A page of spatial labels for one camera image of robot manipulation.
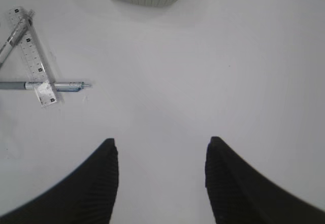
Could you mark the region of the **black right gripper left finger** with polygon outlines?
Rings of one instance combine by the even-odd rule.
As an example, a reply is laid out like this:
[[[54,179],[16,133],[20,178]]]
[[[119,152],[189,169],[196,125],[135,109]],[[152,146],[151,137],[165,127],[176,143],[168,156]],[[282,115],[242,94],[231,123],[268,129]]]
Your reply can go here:
[[[118,151],[106,139],[78,168],[1,223],[109,223],[119,186]]]

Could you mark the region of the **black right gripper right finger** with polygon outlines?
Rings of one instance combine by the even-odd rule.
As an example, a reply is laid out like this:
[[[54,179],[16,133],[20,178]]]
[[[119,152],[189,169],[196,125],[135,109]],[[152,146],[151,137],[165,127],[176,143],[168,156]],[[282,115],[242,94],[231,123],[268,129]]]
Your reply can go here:
[[[220,137],[207,147],[205,186],[216,223],[324,223],[324,211],[277,186]]]

